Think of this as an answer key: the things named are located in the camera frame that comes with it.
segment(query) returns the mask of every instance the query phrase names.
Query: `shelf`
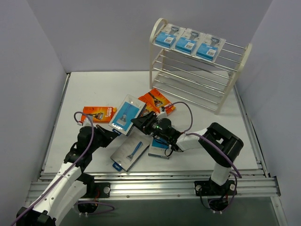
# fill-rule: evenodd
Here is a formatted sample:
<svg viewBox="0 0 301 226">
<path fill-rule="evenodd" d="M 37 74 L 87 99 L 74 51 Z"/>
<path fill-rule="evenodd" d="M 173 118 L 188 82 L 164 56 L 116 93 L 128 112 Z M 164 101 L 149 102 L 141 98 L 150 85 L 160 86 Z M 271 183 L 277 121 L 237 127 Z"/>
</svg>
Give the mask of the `shelf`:
<svg viewBox="0 0 301 226">
<path fill-rule="evenodd" d="M 150 35 L 150 89 L 157 88 L 219 114 L 252 45 L 242 47 L 226 42 L 215 62 L 163 47 L 153 57 L 154 40 L 166 25 L 167 20 L 160 18 Z M 155 78 L 153 71 L 158 71 Z"/>
</svg>

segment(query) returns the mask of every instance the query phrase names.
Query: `gray floor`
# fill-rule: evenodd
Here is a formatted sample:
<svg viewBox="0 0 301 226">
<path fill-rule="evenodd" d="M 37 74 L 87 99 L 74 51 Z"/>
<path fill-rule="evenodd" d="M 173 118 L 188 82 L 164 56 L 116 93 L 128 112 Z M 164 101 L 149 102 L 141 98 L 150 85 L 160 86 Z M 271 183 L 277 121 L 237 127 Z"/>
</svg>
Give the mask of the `gray floor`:
<svg viewBox="0 0 301 226">
<path fill-rule="evenodd" d="M 222 215 L 204 209 L 200 200 L 110 202 L 114 212 L 80 217 L 71 210 L 62 226 L 278 226 L 270 198 L 237 198 Z"/>
</svg>

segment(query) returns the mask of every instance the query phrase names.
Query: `white rack frame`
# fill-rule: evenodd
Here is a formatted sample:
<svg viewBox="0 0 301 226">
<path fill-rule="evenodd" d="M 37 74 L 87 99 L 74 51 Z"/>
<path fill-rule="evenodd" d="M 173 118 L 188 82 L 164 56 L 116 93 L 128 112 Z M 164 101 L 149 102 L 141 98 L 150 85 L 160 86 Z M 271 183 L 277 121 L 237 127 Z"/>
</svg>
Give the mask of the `white rack frame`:
<svg viewBox="0 0 301 226">
<path fill-rule="evenodd" d="M 160 23 L 163 23 L 163 25 L 158 29 L 158 26 Z M 189 55 L 182 54 L 180 52 L 177 52 L 177 51 L 174 51 L 171 49 L 165 49 L 165 48 L 161 48 L 161 50 L 157 54 L 157 56 L 155 58 L 153 58 L 153 52 L 154 52 L 153 51 L 153 48 L 154 48 L 153 42 L 154 42 L 155 38 L 157 37 L 157 35 L 165 28 L 165 26 L 167 24 L 168 24 L 168 22 L 166 19 L 164 19 L 164 18 L 158 19 L 157 22 L 155 23 L 155 25 L 152 29 L 151 35 L 150 35 L 150 89 L 157 88 L 160 91 L 167 92 L 171 95 L 177 96 L 186 101 L 192 102 L 203 108 L 206 108 L 207 110 L 210 110 L 210 111 L 214 112 L 215 114 L 219 114 L 221 111 L 222 105 L 224 104 L 228 94 L 232 90 L 233 86 L 235 85 L 235 82 L 239 78 L 239 76 L 245 66 L 245 63 L 246 63 L 246 61 L 249 57 L 249 54 L 251 52 L 251 49 L 252 49 L 251 43 L 249 43 L 246 47 L 238 46 L 238 45 L 231 44 L 228 42 L 225 43 L 224 46 L 229 45 L 229 46 L 232 46 L 233 48 L 238 48 L 238 49 L 244 50 L 243 53 L 237 53 L 237 52 L 233 52 L 233 51 L 224 49 L 224 47 L 223 47 L 222 51 L 228 52 L 229 54 L 232 54 L 232 55 L 240 56 L 239 60 L 234 60 L 231 58 L 227 58 L 227 57 L 218 55 L 218 58 L 235 63 L 236 64 L 235 68 L 227 67 L 227 66 L 217 64 L 214 62 L 208 62 L 208 61 L 199 59 L 198 57 L 195 57 L 195 56 L 189 56 Z M 195 66 L 193 64 L 185 63 L 181 60 L 174 59 L 170 56 L 167 56 L 166 53 L 173 53 L 180 57 L 185 57 L 189 62 L 197 62 L 198 65 Z M 213 75 L 214 78 L 220 77 L 223 79 L 227 79 L 228 81 L 225 84 L 222 84 L 222 83 L 218 82 L 217 80 L 215 80 L 214 78 L 213 79 L 205 78 L 205 77 L 198 75 L 196 73 L 193 73 L 191 71 L 187 71 L 180 67 L 175 67 L 173 65 L 167 64 L 166 59 L 171 60 L 171 61 L 176 62 L 181 65 L 195 68 L 200 71 L 205 71 L 205 72 Z M 155 64 L 160 64 L 161 67 L 156 67 L 156 66 L 154 66 Z M 229 77 L 215 73 L 212 70 L 207 70 L 207 69 L 203 68 L 202 65 L 209 65 L 214 68 L 218 68 L 219 70 L 222 69 L 228 73 Z M 188 78 L 186 78 L 185 75 L 179 75 L 178 73 L 175 73 L 174 71 L 166 69 L 166 67 L 171 67 L 173 70 L 184 72 L 185 74 L 193 75 L 195 77 L 200 77 L 202 79 L 205 79 L 206 81 L 213 82 L 214 84 L 222 85 L 222 86 L 224 86 L 224 88 L 221 89 L 221 88 L 218 88 L 217 86 L 211 86 L 204 82 L 199 82 L 199 81 L 188 79 Z M 155 75 L 154 79 L 153 79 L 153 70 L 158 71 L 158 73 Z M 176 83 L 181 83 L 181 85 L 184 85 L 185 87 L 187 87 L 187 89 L 182 89 L 175 85 L 171 85 L 168 82 L 163 82 L 160 80 L 160 77 L 165 77 L 169 80 L 175 81 Z M 168 87 L 172 87 L 173 89 L 180 90 L 180 92 L 184 92 L 185 94 L 188 94 L 190 96 L 197 97 L 198 100 L 200 100 L 200 102 L 192 101 L 191 99 L 182 97 L 181 94 L 176 94 L 175 92 L 170 92 L 170 91 L 166 91 L 165 89 L 159 88 L 155 85 L 156 82 L 159 82 Z M 214 98 L 215 99 L 218 98 L 218 101 L 206 98 L 205 96 L 202 96 L 202 93 L 206 93 L 206 94 L 215 96 Z M 211 105 L 214 104 L 216 107 L 215 108 L 209 107 L 207 105 L 207 103 L 210 103 Z"/>
</svg>

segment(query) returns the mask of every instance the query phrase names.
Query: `product image on orange package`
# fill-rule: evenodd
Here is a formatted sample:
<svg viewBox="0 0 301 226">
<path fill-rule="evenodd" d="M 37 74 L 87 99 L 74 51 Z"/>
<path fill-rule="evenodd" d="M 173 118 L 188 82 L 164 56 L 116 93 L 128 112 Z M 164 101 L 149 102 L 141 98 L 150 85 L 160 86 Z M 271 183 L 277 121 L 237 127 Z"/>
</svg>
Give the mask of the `product image on orange package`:
<svg viewBox="0 0 301 226">
<path fill-rule="evenodd" d="M 143 101 L 144 103 L 146 103 L 146 107 L 145 109 L 142 111 L 142 116 L 147 115 L 148 113 L 150 113 L 151 111 L 154 111 L 155 113 L 160 113 L 160 111 L 158 111 L 157 108 L 155 108 L 144 96 L 141 96 L 138 98 L 138 100 Z"/>
<path fill-rule="evenodd" d="M 145 99 L 153 105 L 154 108 L 160 112 L 160 107 L 170 105 L 171 102 L 157 89 L 152 89 L 150 92 L 144 95 Z M 175 109 L 175 106 L 167 108 L 166 113 L 170 114 Z"/>
<path fill-rule="evenodd" d="M 110 122 L 116 113 L 116 107 L 84 107 L 83 113 L 93 116 L 93 122 Z"/>
</svg>

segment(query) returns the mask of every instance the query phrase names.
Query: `blue and white package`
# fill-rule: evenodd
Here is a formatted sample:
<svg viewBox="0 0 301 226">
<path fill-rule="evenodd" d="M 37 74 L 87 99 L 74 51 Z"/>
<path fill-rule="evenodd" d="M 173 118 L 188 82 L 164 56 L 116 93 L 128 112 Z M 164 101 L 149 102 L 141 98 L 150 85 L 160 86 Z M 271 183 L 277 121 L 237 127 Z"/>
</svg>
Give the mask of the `blue and white package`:
<svg viewBox="0 0 301 226">
<path fill-rule="evenodd" d="M 143 101 L 138 100 L 131 95 L 127 95 L 109 122 L 109 126 L 128 136 L 133 128 L 131 119 L 137 118 L 145 106 L 146 104 Z"/>
<path fill-rule="evenodd" d="M 149 147 L 149 156 L 169 159 L 169 157 L 165 155 L 165 150 L 167 153 L 170 152 L 169 146 L 163 144 L 166 143 L 166 141 L 162 138 L 160 138 L 159 141 L 160 142 L 158 142 L 155 138 L 152 139 L 151 145 Z"/>
<path fill-rule="evenodd" d="M 165 48 L 171 48 L 184 31 L 185 28 L 168 24 L 156 37 L 155 44 Z"/>
<path fill-rule="evenodd" d="M 186 29 L 181 38 L 177 41 L 175 49 L 184 53 L 191 54 L 195 49 L 197 43 L 203 40 L 205 34 L 197 32 L 190 28 Z"/>
<path fill-rule="evenodd" d="M 196 52 L 196 56 L 214 62 L 225 42 L 225 39 L 221 39 L 211 34 L 206 34 L 204 41 Z"/>
</svg>

